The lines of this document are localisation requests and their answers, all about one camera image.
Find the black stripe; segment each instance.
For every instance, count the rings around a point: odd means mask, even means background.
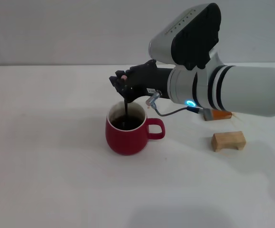
[[[220,107],[221,110],[225,110],[225,108],[223,107],[222,105],[222,101],[221,101],[221,88],[222,88],[222,82],[223,82],[223,79],[225,77],[225,74],[227,73],[227,71],[232,68],[233,66],[228,66],[226,67],[222,72],[221,72],[221,75],[220,75],[220,78],[217,82],[217,91],[216,91],[216,95],[217,95],[217,103]]]
[[[198,84],[198,73],[195,74],[195,78],[194,78],[194,81],[193,81],[193,99],[194,99],[196,105],[198,105],[199,107],[203,108],[200,105],[200,103],[198,101],[198,98],[196,96],[196,86],[197,86],[197,84]]]
[[[211,74],[209,81],[208,81],[208,89],[207,89],[207,97],[208,97],[208,102],[210,104],[210,106],[212,106],[213,109],[217,109],[215,104],[214,104],[214,100],[213,100],[213,85],[214,85],[214,80],[216,78],[217,73],[219,72],[219,70],[225,67],[225,65],[221,65],[216,67],[216,69],[213,71],[213,73]]]

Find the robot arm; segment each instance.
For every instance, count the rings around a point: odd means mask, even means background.
[[[186,10],[149,45],[153,59],[176,67],[158,68],[150,60],[117,71],[112,85],[128,102],[160,90],[177,104],[194,101],[202,108],[274,116],[275,68],[225,66],[215,51],[220,22],[214,3]]]

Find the robotic hand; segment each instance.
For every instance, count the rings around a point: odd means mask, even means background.
[[[220,23],[214,3],[184,11],[151,40],[153,60],[117,71],[112,85],[129,103],[159,90],[177,104],[274,116],[275,68],[225,66],[215,50]],[[156,60],[176,67],[158,68]]]

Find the red mug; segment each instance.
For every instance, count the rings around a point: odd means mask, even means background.
[[[114,152],[121,155],[133,155],[140,152],[147,145],[149,139],[164,138],[165,126],[163,121],[157,118],[147,118],[145,110],[139,104],[134,102],[128,104],[128,115],[143,121],[138,128],[124,131],[111,124],[123,115],[125,115],[124,102],[119,102],[110,109],[106,119],[106,140]],[[162,132],[150,133],[149,125],[159,125]]]

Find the white table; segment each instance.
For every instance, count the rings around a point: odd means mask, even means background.
[[[275,117],[182,111],[163,118],[163,140],[120,156],[104,135],[121,100],[108,77],[127,68],[0,67],[0,228],[275,227]],[[244,132],[242,152],[212,152],[227,131]]]

